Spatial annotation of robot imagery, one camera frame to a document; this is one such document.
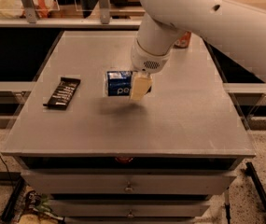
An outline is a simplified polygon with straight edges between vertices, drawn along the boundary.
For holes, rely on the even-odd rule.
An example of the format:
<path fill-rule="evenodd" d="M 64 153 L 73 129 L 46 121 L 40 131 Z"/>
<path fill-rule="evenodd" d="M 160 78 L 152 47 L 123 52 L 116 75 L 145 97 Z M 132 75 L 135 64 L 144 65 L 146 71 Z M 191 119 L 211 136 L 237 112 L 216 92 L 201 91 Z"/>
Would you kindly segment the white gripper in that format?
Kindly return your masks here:
<path fill-rule="evenodd" d="M 141 48 L 135 39 L 131 48 L 133 69 L 130 99 L 140 101 L 150 90 L 153 78 L 151 74 L 160 72 L 170 58 L 170 53 L 162 56 L 152 55 Z"/>

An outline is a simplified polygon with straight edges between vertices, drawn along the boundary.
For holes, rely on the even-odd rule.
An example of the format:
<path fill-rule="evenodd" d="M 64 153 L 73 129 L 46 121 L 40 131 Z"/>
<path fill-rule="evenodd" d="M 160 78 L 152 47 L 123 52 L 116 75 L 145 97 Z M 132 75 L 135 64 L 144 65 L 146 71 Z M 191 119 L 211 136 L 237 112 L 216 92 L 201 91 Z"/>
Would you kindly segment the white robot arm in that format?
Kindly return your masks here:
<path fill-rule="evenodd" d="M 184 33 L 201 37 L 266 83 L 266 10 L 231 0 L 140 0 L 130 97 L 140 100 Z"/>

